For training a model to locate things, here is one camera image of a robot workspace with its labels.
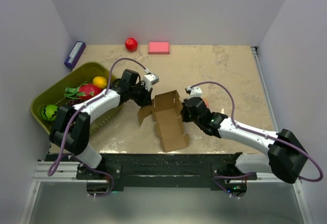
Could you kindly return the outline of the brown cardboard box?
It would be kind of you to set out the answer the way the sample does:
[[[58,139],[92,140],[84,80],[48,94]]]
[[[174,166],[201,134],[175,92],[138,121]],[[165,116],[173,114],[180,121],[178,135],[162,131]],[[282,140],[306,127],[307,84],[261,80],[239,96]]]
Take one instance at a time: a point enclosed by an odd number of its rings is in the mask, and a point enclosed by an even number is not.
[[[152,105],[141,107],[137,113],[138,122],[152,116],[156,136],[160,139],[163,152],[187,148],[190,137],[185,132],[181,112],[182,102],[178,91],[156,95]]]

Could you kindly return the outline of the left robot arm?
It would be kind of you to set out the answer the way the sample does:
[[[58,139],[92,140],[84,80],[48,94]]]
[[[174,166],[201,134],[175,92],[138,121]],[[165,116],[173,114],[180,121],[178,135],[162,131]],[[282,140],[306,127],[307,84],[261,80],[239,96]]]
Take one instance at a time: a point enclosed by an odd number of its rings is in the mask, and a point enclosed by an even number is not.
[[[129,100],[140,107],[151,105],[152,86],[158,82],[159,77],[150,72],[139,79],[139,73],[124,70],[121,78],[94,98],[74,106],[60,106],[49,135],[50,142],[87,165],[87,172],[94,179],[101,179],[106,167],[100,163],[100,154],[88,144],[92,122]]]

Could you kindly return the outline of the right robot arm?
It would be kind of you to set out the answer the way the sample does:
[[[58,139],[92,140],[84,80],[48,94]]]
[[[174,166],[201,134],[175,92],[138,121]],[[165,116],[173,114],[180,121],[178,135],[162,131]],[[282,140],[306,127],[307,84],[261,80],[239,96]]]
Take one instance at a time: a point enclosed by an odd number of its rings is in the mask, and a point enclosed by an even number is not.
[[[233,140],[260,152],[241,154],[228,170],[220,170],[215,178],[238,180],[250,173],[272,173],[293,184],[307,162],[305,149],[287,129],[267,131],[233,122],[225,114],[211,112],[200,97],[185,99],[180,114],[184,122],[194,122],[209,136]]]

